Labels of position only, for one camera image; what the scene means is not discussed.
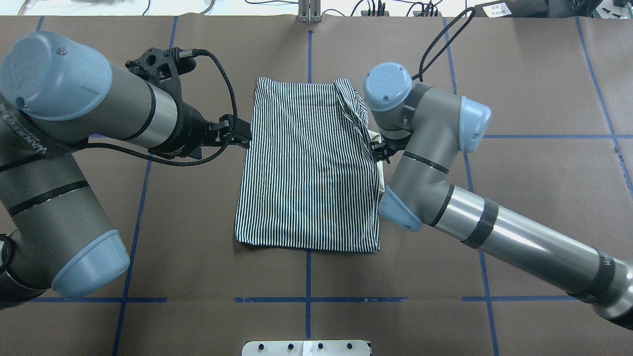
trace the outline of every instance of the label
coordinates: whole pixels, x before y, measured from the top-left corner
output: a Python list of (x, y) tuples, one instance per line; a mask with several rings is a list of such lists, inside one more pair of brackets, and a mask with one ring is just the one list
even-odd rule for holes
[(486, 13), (486, 15), (488, 15), (488, 17), (502, 17), (512, 15), (512, 12), (510, 12), (510, 9), (508, 9), (508, 5), (506, 5), (506, 3), (484, 6), (482, 7), (482, 9), (484, 9), (484, 12)]

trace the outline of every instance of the striped shirt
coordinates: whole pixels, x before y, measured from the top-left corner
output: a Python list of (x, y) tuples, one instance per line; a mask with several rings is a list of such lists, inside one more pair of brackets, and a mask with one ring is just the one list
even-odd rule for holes
[(347, 79), (259, 78), (235, 220), (257, 246), (378, 251), (379, 172), (368, 116)]

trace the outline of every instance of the silver metal tube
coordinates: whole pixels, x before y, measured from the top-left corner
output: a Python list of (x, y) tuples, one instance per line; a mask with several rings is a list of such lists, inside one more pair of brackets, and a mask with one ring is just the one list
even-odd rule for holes
[(178, 108), (172, 97), (162, 89), (150, 84), (156, 98), (156, 109), (147, 128), (137, 137), (128, 140), (141, 147), (152, 148), (167, 141), (176, 127)]
[(441, 214), (438, 230), (593, 304), (601, 317), (633, 329), (630, 264), (459, 187)]

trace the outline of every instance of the blue tape line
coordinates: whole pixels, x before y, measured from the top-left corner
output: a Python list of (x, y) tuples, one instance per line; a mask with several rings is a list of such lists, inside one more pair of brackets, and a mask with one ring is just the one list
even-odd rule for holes
[(472, 193), (474, 192), (473, 177), (470, 173), (470, 160), (468, 159), (468, 153), (464, 153), (464, 164), (466, 165), (466, 179), (468, 180), (468, 190)]
[[(314, 31), (308, 30), (308, 83), (312, 83), (312, 35)], [(312, 337), (312, 251), (306, 250), (306, 340)]]
[(368, 297), (336, 297), (318, 296), (312, 298), (313, 303), (402, 303), (405, 296), (368, 296)]
[(405, 296), (316, 296), (304, 298), (302, 296), (264, 296), (251, 298), (235, 298), (235, 302), (240, 303), (402, 303), (408, 298)]
[[(446, 27), (446, 17), (442, 16), (442, 22), (444, 22), (444, 27)], [(448, 31), (444, 33), (444, 38), (446, 39), (446, 43), (448, 43), (450, 40)], [(453, 66), (453, 52), (451, 52), (451, 46), (448, 46), (446, 51), (448, 54), (448, 67), (451, 70), (451, 81), (453, 82), (453, 94), (457, 95), (457, 80), (455, 79), (455, 67)]]
[(312, 34), (314, 31), (308, 31), (308, 83), (312, 83)]
[(488, 271), (486, 270), (486, 256), (479, 251), (479, 265), (481, 266), (482, 278), (484, 280), (484, 293), (486, 294), (486, 309), (488, 309), (488, 325), (490, 325), (490, 335), (492, 337), (492, 350), (494, 356), (499, 356), (499, 345), (497, 343), (497, 331), (494, 326), (494, 314), (492, 313), (492, 298), (490, 297), (490, 286), (488, 285)]
[[(30, 300), (29, 303), (121, 303), (123, 298), (98, 298), (85, 297), (78, 299), (65, 299), (60, 296), (40, 297)], [(167, 298), (128, 298), (128, 303), (166, 303)]]
[(121, 342), (121, 332), (123, 331), (123, 321), (125, 320), (125, 308), (127, 306), (127, 296), (130, 291), (130, 281), (132, 280), (132, 269), (134, 268), (134, 257), (136, 256), (136, 247), (139, 242), (139, 232), (141, 230), (141, 218), (143, 216), (143, 209), (145, 208), (145, 197), (147, 195), (147, 181), (149, 179), (149, 171), (152, 167), (152, 162), (148, 161), (145, 168), (145, 178), (143, 180), (143, 190), (141, 192), (141, 202), (139, 203), (139, 211), (136, 215), (136, 225), (134, 227), (134, 238), (132, 240), (132, 249), (130, 251), (130, 265), (127, 267), (127, 274), (125, 275), (125, 286), (123, 287), (123, 298), (121, 301), (121, 309), (119, 311), (119, 320), (116, 325), (115, 342), (112, 348), (112, 356), (118, 354), (118, 347)]
[(484, 139), (611, 139), (610, 135), (484, 135)]
[(39, 22), (37, 23), (37, 28), (35, 29), (35, 31), (38, 31), (38, 32), (39, 32), (39, 31), (42, 29), (42, 24), (43, 24), (43, 23), (44, 23), (44, 17), (43, 17), (43, 16), (40, 16), (40, 20), (39, 20)]
[(609, 112), (606, 109), (605, 100), (602, 97), (602, 91), (600, 90), (600, 86), (598, 85), (598, 81), (596, 80), (596, 74), (594, 73), (593, 66), (591, 65), (591, 59), (589, 59), (589, 53), (587, 52), (587, 46), (585, 45), (585, 37), (582, 34), (582, 27), (580, 26), (580, 18), (578, 16), (576, 16), (576, 28), (578, 29), (578, 36), (580, 36), (580, 45), (582, 46), (582, 52), (584, 53), (585, 60), (587, 61), (587, 67), (589, 68), (591, 81), (593, 82), (594, 88), (596, 89), (596, 93), (598, 94), (600, 107), (602, 107), (602, 112), (605, 115), (606, 124), (609, 127), (609, 133), (611, 134), (613, 145), (615, 146), (615, 149), (617, 150), (617, 153), (618, 153), (618, 160), (620, 161), (620, 167), (622, 168), (622, 172), (624, 173), (624, 179), (627, 182), (629, 195), (631, 195), (631, 198), (633, 198), (633, 184), (631, 184), (629, 170), (627, 169), (627, 165), (624, 162), (624, 158), (622, 158), (622, 150), (620, 149), (620, 144), (618, 143), (618, 139), (615, 136), (615, 131), (613, 130), (613, 124), (611, 122), (611, 117), (609, 116)]
[(57, 297), (39, 297), (29, 303), (120, 303), (123, 298), (77, 298), (66, 299)]
[(235, 298), (236, 303), (305, 303), (303, 296), (265, 296), (253, 298)]
[[(485, 302), (484, 296), (464, 296), (461, 298), (463, 302)], [(576, 298), (568, 295), (521, 295), (521, 296), (491, 296), (492, 302), (552, 302), (552, 301), (570, 301)]]
[(312, 302), (312, 250), (306, 250), (306, 340), (312, 336), (311, 330), (311, 305)]
[(167, 298), (127, 298), (127, 303), (166, 303)]
[(172, 38), (169, 40), (169, 48), (173, 47), (173, 40), (176, 38), (176, 27), (178, 26), (178, 16), (173, 17)]

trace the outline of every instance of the wire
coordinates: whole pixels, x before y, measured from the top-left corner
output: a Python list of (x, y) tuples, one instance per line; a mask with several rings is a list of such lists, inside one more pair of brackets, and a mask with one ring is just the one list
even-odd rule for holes
[[(446, 33), (446, 31), (448, 31), (455, 23), (457, 23), (457, 21), (462, 17), (465, 16), (469, 11), (471, 11), (470, 15), (468, 16), (468, 18), (466, 19), (466, 22), (464, 22), (464, 24), (455, 32), (455, 34), (450, 38), (450, 40), (448, 40), (448, 42), (444, 45), (444, 47), (442, 47), (442, 49), (439, 50), (439, 52), (437, 52), (437, 54), (433, 57), (433, 59), (429, 62), (429, 64), (426, 65), (426, 67), (424, 66), (424, 60), (427, 59), (427, 56), (429, 55), (429, 53), (431, 52), (431, 49), (433, 49), (433, 47), (435, 46), (435, 44), (437, 44), (437, 42), (442, 38), (442, 36)], [(431, 42), (431, 44), (429, 45), (429, 47), (427, 48), (427, 50), (424, 52), (424, 55), (422, 56), (422, 60), (420, 60), (420, 68), (419, 71), (416, 75), (411, 77), (411, 80), (416, 80), (416, 79), (420, 79), (420, 82), (422, 81), (422, 74), (424, 72), (426, 72), (427, 69), (429, 69), (429, 67), (431, 66), (431, 64), (433, 64), (433, 62), (435, 62), (435, 60), (440, 57), (440, 55), (442, 55), (442, 53), (446, 50), (446, 48), (448, 48), (448, 46), (451, 44), (451, 42), (457, 38), (457, 36), (461, 33), (461, 31), (463, 31), (463, 29), (466, 28), (466, 26), (468, 26), (468, 24), (470, 23), (470, 21), (473, 19), (473, 17), (475, 17), (475, 8), (467, 8), (464, 11), (462, 11), (459, 15), (455, 16), (455, 18), (453, 19), (453, 21), (451, 21), (448, 25), (446, 25), (437, 35), (437, 37)]]
[(416, 5), (422, 5), (422, 10), (424, 10), (424, 4), (422, 4), (421, 2), (417, 2), (417, 3), (413, 3), (413, 5), (411, 5), (411, 7), (409, 7), (409, 11), (406, 12), (406, 15), (404, 17), (409, 16), (409, 13), (411, 13), (411, 10), (413, 9), (414, 6)]
[(215, 5), (215, 0), (211, 0), (211, 2), (209, 3), (209, 6), (206, 9), (200, 11), (199, 14), (204, 15), (207, 12), (211, 11), (211, 9), (213, 8), (213, 5)]
[(354, 16), (354, 12), (356, 11), (356, 9), (357, 9), (358, 5), (360, 5), (363, 1), (364, 1), (364, 0), (359, 0), (359, 1), (356, 3), (356, 6), (354, 6), (354, 10), (352, 10), (352, 14), (351, 14), (350, 16)]
[(145, 9), (145, 11), (143, 11), (143, 16), (145, 16), (147, 12), (149, 11), (149, 5), (151, 4), (152, 4), (152, 0), (147, 0), (147, 8)]
[(244, 0), (247, 4), (259, 5), (259, 4), (268, 4), (268, 3), (286, 3), (286, 4), (299, 4), (296, 1), (286, 1), (286, 0), (269, 0), (269, 1), (260, 1), (258, 3), (254, 1)]
[(337, 10), (337, 9), (327, 9), (327, 10), (323, 11), (323, 13), (326, 13), (328, 11), (336, 11), (336, 12), (340, 13), (343, 17), (345, 17), (345, 15), (343, 15), (343, 13), (340, 12), (339, 10)]
[(220, 147), (220, 149), (218, 149), (218, 151), (216, 151), (216, 153), (213, 153), (211, 156), (205, 158), (204, 160), (197, 160), (197, 161), (193, 161), (193, 162), (174, 162), (174, 161), (169, 161), (169, 160), (164, 160), (161, 158), (156, 158), (154, 156), (148, 156), (148, 155), (144, 155), (143, 153), (140, 152), (136, 152), (132, 149), (128, 149), (125, 147), (121, 147), (121, 146), (117, 146), (115, 144), (110, 144), (110, 143), (87, 143), (83, 146), (78, 147), (79, 149), (84, 149), (84, 148), (108, 148), (108, 149), (113, 149), (115, 151), (119, 151), (119, 152), (123, 152), (123, 153), (127, 153), (128, 155), (132, 155), (138, 158), (142, 158), (144, 160), (148, 160), (148, 161), (152, 161), (152, 162), (156, 162), (156, 163), (160, 163), (160, 164), (164, 164), (164, 165), (171, 165), (171, 166), (177, 166), (177, 167), (191, 167), (191, 166), (196, 166), (196, 165), (201, 165), (203, 163), (207, 163), (210, 162), (212, 160), (214, 160), (215, 158), (217, 158), (218, 156), (220, 156), (222, 154), (222, 152), (224, 152), (225, 149), (227, 149), (227, 146), (229, 145), (229, 142), (231, 142), (233, 140), (233, 136), (235, 135), (235, 128), (236, 128), (236, 123), (237, 123), (237, 104), (235, 103), (235, 92), (233, 91), (233, 87), (231, 86), (231, 82), (229, 81), (229, 77), (227, 76), (226, 72), (224, 71), (224, 68), (222, 68), (222, 65), (220, 64), (220, 61), (218, 61), (218, 58), (216, 58), (215, 55), (213, 55), (213, 53), (205, 50), (205, 49), (198, 49), (199, 51), (199, 55), (201, 56), (207, 56), (209, 58), (211, 58), (213, 60), (213, 62), (215, 63), (216, 67), (218, 67), (218, 70), (220, 71), (220, 74), (222, 74), (222, 78), (224, 78), (224, 83), (226, 83), (227, 85), (227, 89), (229, 90), (229, 96), (231, 98), (231, 107), (233, 109), (233, 124), (231, 125), (231, 131), (229, 134), (229, 138), (222, 144), (222, 146)]
[(20, 10), (18, 11), (18, 15), (24, 15), (24, 11), (27, 9), (29, 2), (31, 2), (31, 0), (25, 0), (24, 3), (22, 3), (22, 6), (20, 6)]

